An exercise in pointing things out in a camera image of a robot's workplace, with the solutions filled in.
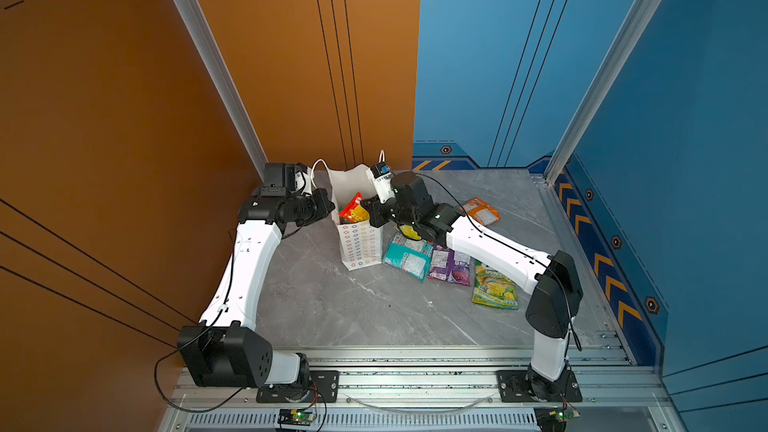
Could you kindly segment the red yellow snack packet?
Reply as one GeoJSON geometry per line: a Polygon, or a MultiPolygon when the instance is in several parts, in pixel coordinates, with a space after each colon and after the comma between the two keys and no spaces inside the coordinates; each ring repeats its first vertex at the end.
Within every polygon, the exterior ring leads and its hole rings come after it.
{"type": "Polygon", "coordinates": [[[356,224],[370,220],[370,214],[363,207],[362,201],[362,194],[358,192],[339,212],[340,222],[342,224],[356,224]]]}

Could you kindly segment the white patterned paper bag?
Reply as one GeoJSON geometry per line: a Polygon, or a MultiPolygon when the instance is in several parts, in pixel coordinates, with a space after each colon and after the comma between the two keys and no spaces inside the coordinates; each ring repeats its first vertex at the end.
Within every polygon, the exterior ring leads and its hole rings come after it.
{"type": "Polygon", "coordinates": [[[328,195],[336,207],[331,213],[331,218],[339,235],[342,263],[350,271],[380,264],[383,254],[383,229],[371,226],[369,221],[343,224],[340,215],[341,210],[357,193],[360,193],[363,199],[378,198],[368,177],[369,167],[360,164],[352,169],[339,171],[331,169],[323,159],[317,159],[309,172],[313,189],[318,185],[316,176],[321,168],[324,168],[328,175],[328,195]]]}

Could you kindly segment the purple Savoria snack bag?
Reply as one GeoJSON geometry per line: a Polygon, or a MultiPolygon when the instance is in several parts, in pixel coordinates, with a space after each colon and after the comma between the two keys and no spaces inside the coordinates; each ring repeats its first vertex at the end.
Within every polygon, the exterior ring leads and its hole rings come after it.
{"type": "Polygon", "coordinates": [[[431,253],[427,277],[442,282],[470,286],[473,270],[474,259],[469,255],[435,245],[431,253]]]}

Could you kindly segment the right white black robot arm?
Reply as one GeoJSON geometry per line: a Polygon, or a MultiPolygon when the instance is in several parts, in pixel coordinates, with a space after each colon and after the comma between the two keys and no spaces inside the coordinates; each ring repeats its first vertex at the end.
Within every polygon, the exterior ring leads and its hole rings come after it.
{"type": "Polygon", "coordinates": [[[581,346],[573,319],[583,288],[573,257],[562,250],[549,255],[488,229],[472,219],[458,199],[451,204],[434,201],[423,174],[394,174],[380,162],[366,175],[376,190],[374,198],[362,201],[372,226],[392,222],[408,238],[465,253],[530,295],[525,317],[534,329],[534,346],[523,373],[527,394],[540,402],[580,401],[568,363],[569,344],[581,346]]]}

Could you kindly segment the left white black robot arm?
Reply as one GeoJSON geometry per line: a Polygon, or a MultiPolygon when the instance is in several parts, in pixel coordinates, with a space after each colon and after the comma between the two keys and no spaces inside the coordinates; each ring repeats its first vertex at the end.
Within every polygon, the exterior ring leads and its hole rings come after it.
{"type": "Polygon", "coordinates": [[[258,301],[286,227],[324,219],[334,204],[324,188],[249,198],[238,213],[233,252],[214,297],[194,326],[181,329],[177,348],[198,387],[272,388],[290,401],[312,386],[302,353],[274,350],[257,333],[258,301]]]}

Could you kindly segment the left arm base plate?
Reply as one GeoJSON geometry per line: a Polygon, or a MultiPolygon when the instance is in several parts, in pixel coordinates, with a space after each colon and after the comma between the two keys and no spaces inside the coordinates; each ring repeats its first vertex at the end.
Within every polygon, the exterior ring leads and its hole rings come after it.
{"type": "Polygon", "coordinates": [[[256,402],[261,404],[309,403],[318,398],[321,403],[337,401],[340,372],[310,369],[301,372],[291,384],[267,385],[258,389],[256,402]]]}

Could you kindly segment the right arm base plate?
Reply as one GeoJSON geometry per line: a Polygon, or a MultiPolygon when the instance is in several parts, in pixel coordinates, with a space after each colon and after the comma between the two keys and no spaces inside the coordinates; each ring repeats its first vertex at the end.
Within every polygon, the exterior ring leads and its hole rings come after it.
{"type": "Polygon", "coordinates": [[[504,403],[583,401],[575,373],[566,367],[554,381],[532,369],[499,370],[495,374],[498,392],[504,403]]]}

